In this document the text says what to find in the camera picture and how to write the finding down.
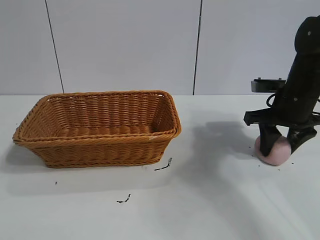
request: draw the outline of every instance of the black cable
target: black cable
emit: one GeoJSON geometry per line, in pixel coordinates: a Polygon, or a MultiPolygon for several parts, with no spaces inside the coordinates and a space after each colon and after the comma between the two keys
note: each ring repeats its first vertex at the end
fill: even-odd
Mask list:
{"type": "Polygon", "coordinates": [[[52,38],[52,43],[53,43],[53,49],[54,49],[54,54],[55,54],[56,65],[57,65],[58,73],[59,73],[59,77],[60,77],[61,88],[62,88],[62,92],[65,93],[65,88],[64,88],[64,83],[62,81],[61,70],[60,70],[58,54],[57,54],[57,49],[56,49],[56,43],[55,43],[54,33],[53,33],[53,30],[52,30],[52,25],[51,25],[51,20],[50,20],[47,0],[44,0],[44,3],[45,3],[45,8],[46,8],[46,14],[48,16],[48,22],[49,22],[49,27],[50,27],[50,32],[51,32],[51,38],[52,38]]]}
{"type": "Polygon", "coordinates": [[[271,108],[272,104],[270,104],[270,100],[275,96],[276,94],[272,94],[271,96],[268,97],[268,99],[266,100],[266,105],[271,108]]]}

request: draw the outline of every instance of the white wall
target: white wall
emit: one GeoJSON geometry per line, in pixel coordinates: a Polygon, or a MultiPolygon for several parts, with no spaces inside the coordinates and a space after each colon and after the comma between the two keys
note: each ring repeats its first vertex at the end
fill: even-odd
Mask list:
{"type": "Polygon", "coordinates": [[[0,94],[61,91],[44,0],[2,0],[0,94]]]}
{"type": "Polygon", "coordinates": [[[196,95],[251,94],[251,80],[286,79],[298,27],[319,0],[203,0],[196,95]]]}
{"type": "Polygon", "coordinates": [[[200,0],[48,0],[66,92],[193,92],[200,0]]]}

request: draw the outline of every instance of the pink ball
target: pink ball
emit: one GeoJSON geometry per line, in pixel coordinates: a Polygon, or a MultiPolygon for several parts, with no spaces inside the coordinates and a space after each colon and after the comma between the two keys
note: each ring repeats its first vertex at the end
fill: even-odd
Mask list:
{"type": "Polygon", "coordinates": [[[257,157],[270,165],[273,166],[280,166],[285,161],[287,161],[291,155],[291,145],[286,137],[281,136],[279,139],[274,143],[271,152],[268,156],[263,156],[260,151],[260,136],[255,140],[254,150],[257,157]]]}

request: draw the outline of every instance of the black debris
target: black debris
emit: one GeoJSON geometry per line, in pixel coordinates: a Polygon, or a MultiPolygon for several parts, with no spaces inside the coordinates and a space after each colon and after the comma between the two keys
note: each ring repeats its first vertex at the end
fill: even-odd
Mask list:
{"type": "Polygon", "coordinates": [[[128,202],[130,196],[131,196],[131,193],[128,195],[128,197],[127,197],[127,199],[125,201],[116,201],[116,202],[119,203],[119,204],[126,203],[126,202],[128,202]]]}
{"type": "Polygon", "coordinates": [[[170,167],[171,162],[172,162],[172,157],[169,158],[167,166],[164,166],[164,167],[161,167],[161,168],[157,168],[157,169],[155,169],[155,171],[166,169],[166,168],[170,167]]]}

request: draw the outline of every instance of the white tabletop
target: white tabletop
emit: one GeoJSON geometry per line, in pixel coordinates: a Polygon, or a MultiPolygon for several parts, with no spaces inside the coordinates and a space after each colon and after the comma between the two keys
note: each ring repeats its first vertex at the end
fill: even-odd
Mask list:
{"type": "Polygon", "coordinates": [[[0,96],[0,239],[320,239],[320,136],[261,163],[243,117],[266,96],[177,96],[182,133],[159,163],[74,169],[12,143],[39,98],[0,96]]]}

